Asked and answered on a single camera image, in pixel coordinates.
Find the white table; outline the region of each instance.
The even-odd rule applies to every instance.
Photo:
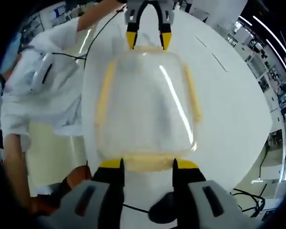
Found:
[[[96,34],[112,15],[99,22]],[[147,7],[141,17],[137,45],[160,45],[157,22],[155,10]],[[124,15],[120,13],[100,33],[87,55],[82,122],[92,174],[101,162],[94,133],[96,102],[107,64],[116,54],[128,49],[125,33]],[[226,190],[231,190],[247,174],[269,134],[272,121],[265,97],[243,59],[210,27],[175,10],[172,34],[169,51],[178,53],[188,63],[203,112],[198,149],[186,159],[197,163],[206,179],[215,180]],[[171,190],[172,171],[125,172],[124,192],[128,205],[148,210]],[[135,217],[147,219],[147,216],[144,213],[134,216],[133,212],[129,209],[123,212],[121,228],[147,225],[148,220],[145,224],[134,223]],[[149,227],[170,228],[154,225],[149,223]]]

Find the person's arm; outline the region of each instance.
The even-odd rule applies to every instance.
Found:
[[[4,169],[22,207],[30,207],[27,168],[22,155],[20,135],[10,134],[4,139]]]
[[[46,42],[49,40],[56,47],[60,48],[61,51],[68,49],[76,44],[77,32],[88,29],[90,26],[95,24],[97,21],[105,17],[107,14],[122,6],[125,0],[103,0],[96,6],[91,6],[87,11],[78,18],[73,18],[72,20],[57,25],[52,29],[46,30],[39,33],[30,42],[40,49],[46,48]]]
[[[15,198],[24,208],[29,209],[28,174],[23,157],[23,152],[26,152],[31,144],[28,119],[14,115],[10,110],[10,104],[3,101],[0,122],[4,148],[3,166]]]
[[[103,0],[94,7],[90,7],[78,20],[77,31],[88,29],[97,21],[122,6],[118,0]]]

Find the plastic food container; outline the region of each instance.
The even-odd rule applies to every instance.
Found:
[[[98,153],[136,172],[170,169],[197,148],[201,112],[194,80],[171,52],[141,48],[119,55],[104,77],[96,115]]]

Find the person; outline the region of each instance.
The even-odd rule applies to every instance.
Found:
[[[83,71],[73,58],[53,55],[53,62],[40,91],[31,89],[32,73],[41,63],[41,54],[63,52],[76,44],[76,33],[85,30],[123,0],[103,0],[82,16],[38,34],[18,53],[17,34],[3,57],[0,74],[5,81],[1,106],[4,168],[15,197],[26,209],[30,206],[27,169],[22,152],[30,145],[30,121],[50,124],[56,134],[81,135],[81,92]]]

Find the ceiling light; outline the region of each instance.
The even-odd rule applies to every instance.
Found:
[[[286,48],[285,46],[281,43],[281,41],[275,36],[275,34],[263,23],[261,22],[256,16],[253,16],[255,20],[257,20],[274,38],[275,40],[279,43],[279,45],[282,47],[284,52],[286,53]]]
[[[277,50],[273,47],[273,45],[270,43],[270,41],[268,39],[266,39],[266,41],[268,42],[268,44],[270,45],[270,47],[273,49],[273,51],[275,51],[277,57],[280,59],[280,61],[282,62],[282,65],[284,66],[284,68],[286,69],[286,64],[283,61],[282,57],[278,54]]]
[[[252,26],[252,24],[247,19],[243,18],[242,16],[239,16],[239,18],[246,22],[248,25]]]

